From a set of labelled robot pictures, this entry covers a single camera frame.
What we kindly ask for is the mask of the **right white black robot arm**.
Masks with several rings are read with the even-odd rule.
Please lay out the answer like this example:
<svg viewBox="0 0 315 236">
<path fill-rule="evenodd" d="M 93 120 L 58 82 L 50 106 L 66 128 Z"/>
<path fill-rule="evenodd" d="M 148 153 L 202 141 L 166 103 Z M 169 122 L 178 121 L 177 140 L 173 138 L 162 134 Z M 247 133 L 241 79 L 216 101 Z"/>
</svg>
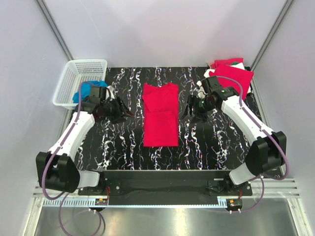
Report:
<svg viewBox="0 0 315 236">
<path fill-rule="evenodd" d="M 234 79 L 223 77 L 233 82 L 238 88 L 223 87 L 219 83 L 221 76 L 211 76 L 197 82 L 196 94 L 188 97 L 182 115 L 192 116 L 192 123 L 206 122 L 208 113 L 221 110 L 240 128 L 250 144 L 250 150 L 243 164 L 229 172 L 223 180 L 223 189 L 234 195 L 246 182 L 267 176 L 267 172 L 285 166 L 285 179 L 289 164 L 286 152 L 286 135 L 264 124 L 243 102 L 242 85 Z"/>
</svg>

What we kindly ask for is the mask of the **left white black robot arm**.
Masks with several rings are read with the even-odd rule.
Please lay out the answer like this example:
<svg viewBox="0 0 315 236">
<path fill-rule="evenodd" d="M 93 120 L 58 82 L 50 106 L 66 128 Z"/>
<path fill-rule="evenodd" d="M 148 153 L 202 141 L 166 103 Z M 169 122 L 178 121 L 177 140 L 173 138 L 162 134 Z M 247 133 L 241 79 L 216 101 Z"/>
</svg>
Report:
<svg viewBox="0 0 315 236">
<path fill-rule="evenodd" d="M 64 194 L 82 188 L 102 194 L 106 190 L 105 178 L 98 171 L 78 170 L 74 164 L 76 152 L 96 121 L 107 119 L 117 124 L 132 117 L 134 114 L 114 94 L 111 86 L 91 85 L 90 94 L 79 99 L 72 120 L 58 141 L 47 152 L 39 152 L 36 156 L 38 182 L 45 197 L 53 199 L 47 190 Z"/>
</svg>

